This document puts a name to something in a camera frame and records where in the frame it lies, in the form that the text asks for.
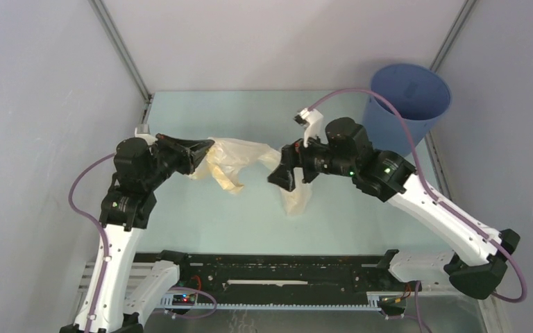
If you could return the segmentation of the right aluminium frame post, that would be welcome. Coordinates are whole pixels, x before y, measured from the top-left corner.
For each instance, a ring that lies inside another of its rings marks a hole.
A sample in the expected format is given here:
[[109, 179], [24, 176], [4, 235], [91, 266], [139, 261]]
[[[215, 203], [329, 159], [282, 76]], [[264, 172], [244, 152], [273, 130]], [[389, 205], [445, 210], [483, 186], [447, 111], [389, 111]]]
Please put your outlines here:
[[430, 65], [430, 71], [437, 73], [440, 70], [479, 2], [480, 1], [478, 0], [465, 0], [463, 2], [462, 7], [457, 13], [454, 22], [449, 28], [441, 46], [439, 47], [439, 50], [437, 51], [437, 54]]

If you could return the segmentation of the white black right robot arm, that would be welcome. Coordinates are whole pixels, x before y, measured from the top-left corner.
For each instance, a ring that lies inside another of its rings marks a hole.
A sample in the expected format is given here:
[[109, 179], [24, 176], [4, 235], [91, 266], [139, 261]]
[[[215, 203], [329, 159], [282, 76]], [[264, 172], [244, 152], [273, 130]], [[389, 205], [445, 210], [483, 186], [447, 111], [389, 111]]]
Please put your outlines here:
[[280, 163], [268, 181], [293, 191], [296, 169], [302, 170], [304, 184], [321, 174], [348, 177], [362, 193], [413, 216], [450, 246], [450, 251], [437, 255], [387, 252], [387, 262], [375, 272], [383, 289], [421, 281], [451, 286], [479, 300], [494, 295], [511, 263], [506, 256], [515, 251], [520, 240], [516, 232], [490, 228], [456, 208], [434, 192], [404, 157], [374, 149], [364, 127], [351, 118], [331, 121], [325, 135], [326, 143], [305, 135], [283, 146]]

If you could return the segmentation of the translucent yellowish plastic trash bag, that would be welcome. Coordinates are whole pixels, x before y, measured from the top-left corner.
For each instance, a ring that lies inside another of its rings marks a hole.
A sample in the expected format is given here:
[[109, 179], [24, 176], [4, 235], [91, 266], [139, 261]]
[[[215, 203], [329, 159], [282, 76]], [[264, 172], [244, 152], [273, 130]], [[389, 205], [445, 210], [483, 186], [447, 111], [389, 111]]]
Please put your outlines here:
[[[282, 153], [267, 144], [234, 138], [211, 140], [214, 144], [189, 178], [200, 180], [210, 176], [230, 194], [236, 195], [244, 188], [239, 181], [242, 169], [260, 163], [272, 172], [281, 162]], [[281, 189], [280, 195], [286, 215], [298, 216], [304, 213], [312, 197], [312, 186], [297, 184], [292, 191]]]

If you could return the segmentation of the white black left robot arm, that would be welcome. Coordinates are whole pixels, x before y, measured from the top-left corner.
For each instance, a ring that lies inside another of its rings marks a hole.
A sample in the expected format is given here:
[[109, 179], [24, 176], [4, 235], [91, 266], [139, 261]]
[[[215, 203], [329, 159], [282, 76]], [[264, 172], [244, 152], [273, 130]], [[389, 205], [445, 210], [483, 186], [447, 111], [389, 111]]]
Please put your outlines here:
[[117, 145], [111, 155], [115, 172], [100, 217], [71, 205], [95, 224], [100, 241], [84, 303], [61, 332], [143, 332], [168, 290], [189, 285], [192, 271], [180, 263], [183, 254], [164, 251], [137, 288], [126, 293], [137, 245], [157, 203], [155, 190], [174, 173], [192, 175], [213, 145], [212, 139], [163, 134], [136, 135]]

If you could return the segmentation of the left aluminium frame post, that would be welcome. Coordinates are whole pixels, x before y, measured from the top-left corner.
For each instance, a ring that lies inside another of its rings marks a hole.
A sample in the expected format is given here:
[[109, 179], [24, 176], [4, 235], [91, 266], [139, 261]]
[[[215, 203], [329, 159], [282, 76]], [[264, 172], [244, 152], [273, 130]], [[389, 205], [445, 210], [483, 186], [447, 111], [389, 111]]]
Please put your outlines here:
[[112, 18], [112, 15], [105, 4], [105, 1], [102, 0], [89, 0], [88, 1], [94, 11], [94, 14], [98, 17], [103, 30], [105, 31], [108, 39], [110, 40], [111, 45], [114, 47], [119, 59], [126, 68], [129, 76], [134, 82], [137, 90], [142, 96], [145, 103], [149, 104], [152, 101], [152, 93], [149, 88], [146, 86], [144, 79], [137, 68], [135, 61], [133, 60], [130, 51], [128, 50], [127, 44], [124, 42], [123, 37], [117, 25]]

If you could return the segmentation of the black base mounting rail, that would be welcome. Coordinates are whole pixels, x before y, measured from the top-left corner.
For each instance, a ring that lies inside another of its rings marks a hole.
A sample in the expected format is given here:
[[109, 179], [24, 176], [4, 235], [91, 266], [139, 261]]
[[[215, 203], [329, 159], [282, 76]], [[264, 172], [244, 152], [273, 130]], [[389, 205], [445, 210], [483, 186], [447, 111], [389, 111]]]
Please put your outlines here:
[[134, 265], [173, 260], [180, 268], [177, 287], [204, 291], [212, 302], [268, 302], [307, 305], [364, 303], [367, 296], [408, 298], [414, 281], [389, 272], [379, 255], [227, 255], [165, 250], [138, 253]]

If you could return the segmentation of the blue plastic trash bin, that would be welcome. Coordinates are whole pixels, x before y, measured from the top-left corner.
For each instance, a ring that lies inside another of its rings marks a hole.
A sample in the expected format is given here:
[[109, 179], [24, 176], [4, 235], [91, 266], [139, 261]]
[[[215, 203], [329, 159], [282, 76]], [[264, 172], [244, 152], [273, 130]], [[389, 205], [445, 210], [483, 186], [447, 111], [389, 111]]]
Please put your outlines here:
[[[414, 144], [419, 144], [447, 112], [452, 94], [447, 83], [425, 67], [387, 65], [374, 73], [370, 90], [388, 100], [404, 119]], [[412, 148], [398, 118], [379, 99], [368, 98], [363, 126], [376, 149], [407, 156]]]

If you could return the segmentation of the aluminium frame post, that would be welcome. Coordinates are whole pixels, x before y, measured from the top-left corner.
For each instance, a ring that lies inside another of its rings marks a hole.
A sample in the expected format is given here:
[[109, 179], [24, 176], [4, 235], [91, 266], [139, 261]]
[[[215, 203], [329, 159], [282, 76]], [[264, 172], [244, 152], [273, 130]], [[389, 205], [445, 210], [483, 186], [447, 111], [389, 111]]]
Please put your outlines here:
[[110, 40], [111, 45], [114, 47], [119, 59], [126, 68], [129, 76], [134, 82], [137, 90], [142, 96], [145, 103], [149, 104], [152, 101], [152, 93], [149, 88], [146, 86], [144, 79], [137, 68], [135, 61], [133, 60], [130, 51], [128, 50], [127, 44], [124, 42], [123, 37], [117, 25], [112, 18], [112, 15], [105, 4], [105, 1], [102, 0], [89, 0], [88, 1], [94, 11], [94, 14], [98, 17], [103, 30], [105, 31], [108, 39]]
[[437, 73], [440, 70], [479, 2], [480, 1], [478, 0], [465, 0], [463, 2], [462, 7], [457, 13], [454, 22], [449, 28], [441, 46], [439, 47], [439, 50], [437, 51], [437, 54], [430, 65], [430, 71]]

